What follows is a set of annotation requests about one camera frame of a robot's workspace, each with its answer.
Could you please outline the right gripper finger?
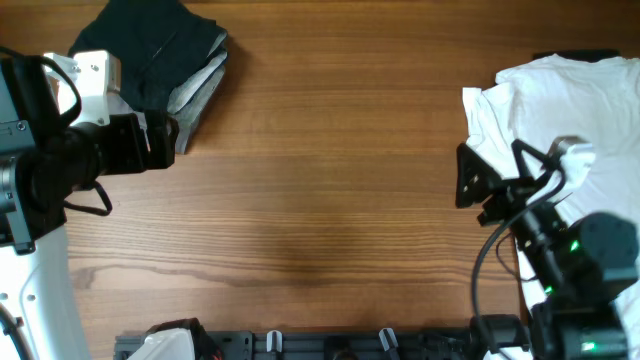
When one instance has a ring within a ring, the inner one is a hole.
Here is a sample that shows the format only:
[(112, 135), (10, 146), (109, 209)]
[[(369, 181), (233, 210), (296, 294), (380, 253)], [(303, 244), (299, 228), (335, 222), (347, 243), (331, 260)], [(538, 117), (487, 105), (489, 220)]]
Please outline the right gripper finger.
[(525, 154), (537, 160), (544, 169), (544, 173), (537, 178), (537, 181), (549, 181), (551, 179), (555, 172), (555, 160), (551, 156), (542, 153), (520, 139), (516, 139), (512, 142), (511, 149), (514, 155), (519, 179), (530, 179), (534, 181), (533, 175), (525, 161)]
[(501, 186), (502, 177), (466, 143), (456, 149), (455, 206), (468, 208), (484, 202)]

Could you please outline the black shorts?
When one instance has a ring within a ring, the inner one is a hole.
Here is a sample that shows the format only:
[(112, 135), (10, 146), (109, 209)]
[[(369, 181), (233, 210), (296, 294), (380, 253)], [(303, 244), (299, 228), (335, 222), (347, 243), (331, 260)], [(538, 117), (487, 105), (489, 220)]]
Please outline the black shorts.
[(178, 0), (110, 0), (68, 51), (105, 50), (121, 63), (121, 98), (135, 111), (164, 110), (227, 31)]

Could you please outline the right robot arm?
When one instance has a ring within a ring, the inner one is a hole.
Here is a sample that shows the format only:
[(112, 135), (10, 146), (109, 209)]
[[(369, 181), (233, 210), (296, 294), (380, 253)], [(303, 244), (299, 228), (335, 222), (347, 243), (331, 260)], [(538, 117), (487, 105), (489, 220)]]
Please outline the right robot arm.
[(618, 295), (636, 283), (639, 244), (635, 225), (596, 212), (573, 224), (555, 206), (562, 191), (586, 179), (596, 154), (585, 140), (559, 137), (543, 153), (522, 140), (511, 144), (518, 175), (503, 178), (469, 145), (457, 147), (455, 204), (482, 206), (481, 225), (494, 232), (479, 251), (471, 275), (474, 325), (481, 342), (504, 352), (501, 334), (481, 315), (478, 280), (489, 250), (505, 230), (530, 263), (546, 298), (530, 313), (528, 348), (538, 359), (626, 359), (627, 334), (615, 309)]

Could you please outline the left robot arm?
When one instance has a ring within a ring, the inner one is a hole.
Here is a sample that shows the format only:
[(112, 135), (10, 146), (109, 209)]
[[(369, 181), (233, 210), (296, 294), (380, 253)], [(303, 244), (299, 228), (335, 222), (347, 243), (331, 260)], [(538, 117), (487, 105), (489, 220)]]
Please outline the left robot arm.
[(162, 111), (114, 114), (120, 63), (1, 52), (1, 354), (89, 355), (69, 275), (70, 195), (106, 192), (103, 175), (166, 169), (179, 132)]

